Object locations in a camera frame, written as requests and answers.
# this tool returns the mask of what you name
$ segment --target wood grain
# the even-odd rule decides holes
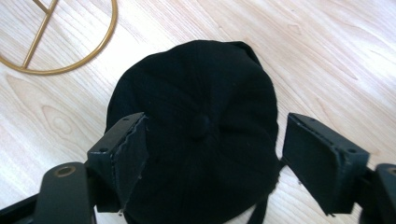
[[[42,1],[48,6],[50,0]],[[371,168],[396,163],[396,2],[341,0],[126,1],[114,36],[93,61],[52,77],[0,64],[0,209],[38,192],[42,175],[85,161],[102,136],[122,73],[147,55],[194,39],[242,40],[276,87],[280,157],[289,112],[318,119],[372,153]],[[0,2],[0,54],[21,64],[43,11],[33,1]],[[103,38],[111,2],[61,0],[31,68],[69,65]],[[284,169],[265,223],[356,223],[325,217]],[[100,214],[99,223],[124,223]],[[246,223],[249,211],[229,223]]]

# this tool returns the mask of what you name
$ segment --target cap button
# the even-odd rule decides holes
[[[207,115],[198,114],[192,120],[190,136],[193,140],[198,141],[206,137],[209,133],[210,119]]]

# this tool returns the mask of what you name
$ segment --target gold metal frame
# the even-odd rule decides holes
[[[32,75],[42,75],[42,76],[56,75],[56,74],[69,72],[73,69],[81,67],[83,64],[89,62],[92,58],[94,58],[105,47],[105,45],[110,40],[111,35],[114,33],[114,29],[116,27],[116,22],[117,22],[117,17],[118,17],[117,0],[111,0],[112,15],[111,15],[110,26],[108,27],[105,37],[100,42],[100,44],[96,47],[96,49],[93,50],[93,52],[91,52],[89,55],[87,55],[82,60],[80,60],[76,63],[73,63],[71,65],[68,65],[66,67],[63,67],[63,68],[58,68],[58,69],[53,69],[53,70],[44,70],[44,71],[28,69],[27,67],[29,65],[29,62],[32,60],[32,56],[35,53],[35,49],[37,48],[38,42],[40,41],[41,36],[43,35],[45,29],[47,28],[47,25],[50,20],[50,16],[52,15],[52,13],[56,7],[56,4],[58,3],[58,0],[52,0],[49,8],[46,8],[39,0],[33,0],[33,1],[46,13],[46,17],[41,22],[40,28],[38,29],[38,32],[35,35],[35,40],[33,41],[33,44],[30,47],[30,49],[26,55],[23,65],[17,66],[14,63],[7,61],[6,59],[4,59],[3,57],[0,56],[0,63],[3,63],[6,66],[8,66],[12,69],[15,69],[19,72],[32,74]]]

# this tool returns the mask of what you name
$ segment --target light wood floor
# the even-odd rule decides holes
[[[278,156],[286,117],[296,112],[368,150],[371,168],[396,163],[395,1],[117,2],[115,34],[83,67],[40,77],[0,64],[0,208],[37,193],[51,167],[86,160],[104,132],[108,101],[127,68],[194,39],[242,40],[254,48],[276,87]],[[22,64],[44,13],[24,0],[0,1],[0,13],[0,54]],[[60,0],[29,67],[58,68],[83,58],[103,38],[110,15],[110,0]],[[357,223],[359,212],[356,206],[351,216],[325,217],[287,168],[265,223]],[[123,222],[117,215],[99,215],[99,223]]]

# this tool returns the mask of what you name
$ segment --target black cap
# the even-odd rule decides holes
[[[106,129],[137,112],[148,116],[149,159],[129,222],[223,223],[275,188],[275,91],[245,43],[197,40],[135,64],[114,90]]]

